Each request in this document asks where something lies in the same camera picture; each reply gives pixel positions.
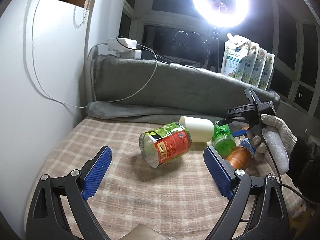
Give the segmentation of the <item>white knit gloved right hand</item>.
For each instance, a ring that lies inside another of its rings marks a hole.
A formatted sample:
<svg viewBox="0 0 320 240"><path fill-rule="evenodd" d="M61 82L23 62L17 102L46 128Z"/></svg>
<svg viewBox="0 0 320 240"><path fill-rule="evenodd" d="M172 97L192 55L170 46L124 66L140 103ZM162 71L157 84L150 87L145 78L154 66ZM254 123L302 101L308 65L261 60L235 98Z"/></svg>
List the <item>white knit gloved right hand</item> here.
<svg viewBox="0 0 320 240"><path fill-rule="evenodd" d="M290 155L297 142L297 137L287 124L277 116L262 114L261 121L266 125L262 135L254 135L251 130L247 136L256 152L256 161L266 162L276 174L285 174L290 167Z"/></svg>

